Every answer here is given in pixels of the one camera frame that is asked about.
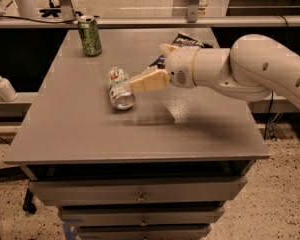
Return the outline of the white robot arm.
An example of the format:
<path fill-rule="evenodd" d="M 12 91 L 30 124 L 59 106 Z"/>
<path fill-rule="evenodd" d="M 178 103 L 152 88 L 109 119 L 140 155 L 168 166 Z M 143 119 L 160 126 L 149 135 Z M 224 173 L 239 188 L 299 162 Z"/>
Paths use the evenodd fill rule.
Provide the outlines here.
<path fill-rule="evenodd" d="M 152 91 L 169 84 L 202 86 L 249 102 L 275 92 L 300 110 L 300 56 L 267 36 L 245 35 L 230 48 L 162 44 L 160 49 L 163 64 L 132 77 L 127 90 Z"/>

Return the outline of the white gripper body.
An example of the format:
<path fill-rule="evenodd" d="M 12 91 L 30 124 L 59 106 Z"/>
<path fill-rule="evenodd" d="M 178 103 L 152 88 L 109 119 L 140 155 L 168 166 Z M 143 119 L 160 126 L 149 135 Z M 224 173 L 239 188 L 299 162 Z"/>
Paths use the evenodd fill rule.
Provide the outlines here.
<path fill-rule="evenodd" d="M 199 48 L 181 47 L 171 52 L 165 59 L 165 68 L 172 85 L 181 88 L 194 88 L 194 58 Z"/>

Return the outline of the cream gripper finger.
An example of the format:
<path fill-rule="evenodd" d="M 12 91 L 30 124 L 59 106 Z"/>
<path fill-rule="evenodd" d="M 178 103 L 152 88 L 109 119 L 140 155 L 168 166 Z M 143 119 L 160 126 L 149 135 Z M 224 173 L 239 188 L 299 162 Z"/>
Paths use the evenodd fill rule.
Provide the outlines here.
<path fill-rule="evenodd" d="M 129 81 L 129 88 L 135 93 L 154 91 L 166 88 L 169 83 L 170 77 L 167 71 L 155 69 L 133 77 Z"/>
<path fill-rule="evenodd" d="M 164 57 L 167 57 L 173 51 L 179 49 L 179 46 L 175 46 L 172 44 L 160 44 L 159 49 Z"/>

